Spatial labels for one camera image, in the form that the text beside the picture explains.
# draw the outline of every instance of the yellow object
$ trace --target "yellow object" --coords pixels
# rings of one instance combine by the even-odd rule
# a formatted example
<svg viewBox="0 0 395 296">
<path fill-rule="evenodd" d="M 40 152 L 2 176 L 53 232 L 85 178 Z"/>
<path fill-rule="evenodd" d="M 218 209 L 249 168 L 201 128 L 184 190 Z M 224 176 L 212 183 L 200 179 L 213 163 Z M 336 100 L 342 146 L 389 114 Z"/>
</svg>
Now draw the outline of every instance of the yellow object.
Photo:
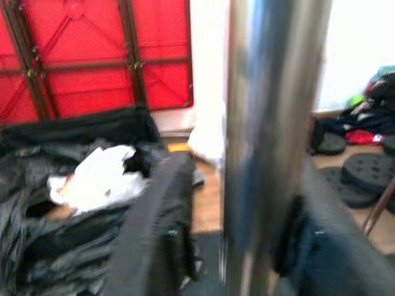
<svg viewBox="0 0 395 296">
<path fill-rule="evenodd" d="M 191 151 L 188 143 L 176 143 L 176 144 L 168 144 L 167 148 L 170 152 L 175 151 Z"/>
</svg>

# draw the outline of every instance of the metal rod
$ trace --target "metal rod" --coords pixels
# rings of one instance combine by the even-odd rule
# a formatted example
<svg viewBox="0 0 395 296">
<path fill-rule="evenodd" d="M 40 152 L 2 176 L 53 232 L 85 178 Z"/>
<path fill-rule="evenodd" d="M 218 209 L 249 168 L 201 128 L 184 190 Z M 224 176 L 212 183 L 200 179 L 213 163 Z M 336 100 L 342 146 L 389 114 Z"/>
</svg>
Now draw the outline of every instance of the metal rod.
<svg viewBox="0 0 395 296">
<path fill-rule="evenodd" d="M 189 61 L 189 57 L 169 57 L 166 59 L 145 59 L 142 60 L 142 64 L 172 64 L 172 63 L 182 63 Z M 117 68 L 126 67 L 128 65 L 127 59 L 118 60 L 103 60 L 100 62 L 90 62 L 84 61 L 78 64 L 53 64 L 53 65 L 43 65 L 44 72 L 61 72 L 61 71 L 73 71 L 73 70 L 91 70 L 91 69 L 101 69 L 101 68 Z M 18 74 L 22 72 L 19 68 L 8 68 L 0 69 L 1 75 L 8 74 Z"/>
<path fill-rule="evenodd" d="M 306 156 L 330 0 L 232 0 L 224 184 L 227 295 L 267 295 Z"/>
<path fill-rule="evenodd" d="M 133 7 L 131 0 L 126 1 L 127 11 L 129 16 L 129 24 L 130 24 L 130 37 L 131 37 L 131 48 L 133 50 L 133 57 L 135 60 L 135 72 L 137 76 L 137 84 L 140 91 L 140 96 L 136 98 L 138 104 L 147 105 L 147 94 L 146 94 L 146 86 L 144 83 L 143 76 L 143 65 L 141 63 L 140 57 L 140 49 L 138 46 L 138 37 L 137 37 L 137 28 L 135 22 L 135 16 L 133 14 Z"/>
<path fill-rule="evenodd" d="M 380 199 L 374 206 L 374 208 L 370 211 L 368 218 L 366 218 L 364 225 L 362 226 L 362 230 L 366 236 L 369 236 L 373 227 L 375 227 L 376 222 L 378 221 L 379 217 L 383 213 L 383 210 L 391 200 L 391 198 L 395 194 L 395 177 L 389 182 L 387 188 L 381 195 Z"/>
<path fill-rule="evenodd" d="M 192 37 L 191 37 L 191 1 L 185 0 L 186 35 L 188 47 L 188 105 L 193 103 L 193 66 L 192 66 Z"/>
<path fill-rule="evenodd" d="M 10 1 L 6 6 L 8 18 L 15 34 L 15 38 L 19 45 L 19 52 L 27 68 L 27 83 L 31 92 L 32 98 L 35 98 L 43 114 L 43 118 L 50 118 L 48 105 L 44 92 L 41 89 L 40 79 L 38 78 L 38 69 L 33 63 L 33 53 L 31 51 L 32 40 L 27 35 L 26 28 L 20 20 L 20 11 L 23 6 L 19 4 L 18 0 Z"/>
<path fill-rule="evenodd" d="M 19 41 L 20 41 L 19 36 L 14 31 L 14 27 L 12 25 L 12 21 L 11 21 L 10 15 L 9 15 L 10 9 L 8 8 L 5 0 L 0 0 L 0 4 L 1 4 L 1 12 L 3 15 L 4 21 L 7 25 L 7 29 L 8 29 L 9 35 L 11 37 L 12 44 L 14 45 L 14 49 L 17 54 L 19 64 L 20 64 L 21 68 L 23 69 L 22 71 L 23 71 L 23 74 L 25 75 L 25 78 L 26 78 L 26 82 L 28 85 L 29 92 L 31 94 L 31 99 L 33 101 L 33 105 L 35 106 L 37 117 L 39 120 L 42 120 L 45 118 L 45 114 L 43 113 L 43 110 L 41 108 L 40 100 L 38 99 L 38 95 L 36 93 L 35 87 L 31 81 L 31 79 L 28 77 L 29 68 L 28 68 L 28 65 L 26 64 L 25 57 L 23 56 L 21 44 L 19 43 Z"/>
<path fill-rule="evenodd" d="M 33 33 L 30 30 L 29 22 L 27 20 L 27 16 L 26 16 L 25 11 L 23 10 L 23 6 L 20 4 L 19 0 L 17 1 L 17 3 L 19 4 L 19 9 L 16 13 L 16 16 L 18 17 L 19 25 L 23 31 L 25 40 L 27 41 L 27 48 L 28 48 L 29 54 L 30 54 L 29 58 L 30 58 L 30 60 L 36 61 L 36 65 L 34 65 L 33 63 L 32 63 L 32 65 L 35 66 L 36 73 L 39 73 L 41 75 L 41 79 L 43 81 L 44 88 L 45 88 L 46 94 L 48 96 L 48 101 L 51 105 L 53 114 L 54 114 L 55 118 L 58 118 L 60 116 L 59 108 L 57 107 L 56 100 L 55 100 L 55 97 L 54 97 L 52 89 L 51 89 L 51 85 L 49 84 L 48 79 L 46 77 L 46 72 L 43 67 L 43 61 L 41 60 L 41 57 L 38 53 L 38 50 L 37 50 L 37 47 L 35 44 L 35 40 L 33 38 Z"/>
<path fill-rule="evenodd" d="M 128 55 L 127 64 L 128 64 L 128 70 L 131 79 L 131 85 L 133 88 L 133 94 L 135 95 L 137 101 L 141 101 L 143 96 L 141 94 L 139 78 L 137 76 L 137 72 L 135 69 L 136 59 L 133 50 L 133 41 L 132 41 L 133 38 L 131 36 L 129 13 L 127 9 L 127 0 L 119 0 L 118 3 L 121 12 L 123 34 L 125 35 L 125 42 L 126 42 L 127 55 Z"/>
</svg>

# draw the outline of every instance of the black rug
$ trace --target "black rug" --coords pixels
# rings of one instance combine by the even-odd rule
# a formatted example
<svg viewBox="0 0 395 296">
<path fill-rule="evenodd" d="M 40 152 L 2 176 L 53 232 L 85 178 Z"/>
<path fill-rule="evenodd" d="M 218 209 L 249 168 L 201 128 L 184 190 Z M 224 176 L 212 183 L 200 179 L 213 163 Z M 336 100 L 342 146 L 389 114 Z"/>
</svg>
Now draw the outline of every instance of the black rug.
<svg viewBox="0 0 395 296">
<path fill-rule="evenodd" d="M 225 289 L 220 285 L 218 271 L 220 233 L 202 233 L 196 235 L 195 239 L 204 260 L 203 270 L 199 280 L 189 282 L 181 291 L 181 296 L 225 295 Z"/>
</svg>

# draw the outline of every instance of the chrome pole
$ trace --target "chrome pole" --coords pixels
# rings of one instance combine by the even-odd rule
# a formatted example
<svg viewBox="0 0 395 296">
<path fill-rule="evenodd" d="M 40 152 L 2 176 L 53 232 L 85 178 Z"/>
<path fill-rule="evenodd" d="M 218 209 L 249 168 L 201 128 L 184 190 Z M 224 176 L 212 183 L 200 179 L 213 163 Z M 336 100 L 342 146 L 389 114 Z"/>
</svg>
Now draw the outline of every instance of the chrome pole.
<svg viewBox="0 0 395 296">
<path fill-rule="evenodd" d="M 222 267 L 227 295 L 267 294 L 269 248 L 306 154 L 330 0 L 231 0 Z"/>
</svg>

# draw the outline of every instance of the white cloth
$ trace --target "white cloth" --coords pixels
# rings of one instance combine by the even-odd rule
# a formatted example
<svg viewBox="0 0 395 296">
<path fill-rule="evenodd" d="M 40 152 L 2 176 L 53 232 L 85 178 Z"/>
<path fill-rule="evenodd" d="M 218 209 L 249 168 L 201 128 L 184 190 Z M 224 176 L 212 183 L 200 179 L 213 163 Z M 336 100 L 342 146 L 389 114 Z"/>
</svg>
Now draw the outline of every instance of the white cloth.
<svg viewBox="0 0 395 296">
<path fill-rule="evenodd" d="M 52 201 L 69 205 L 78 215 L 139 196 L 147 180 L 140 172 L 123 174 L 123 161 L 134 153 L 132 146 L 97 148 L 74 175 L 49 177 Z"/>
</svg>

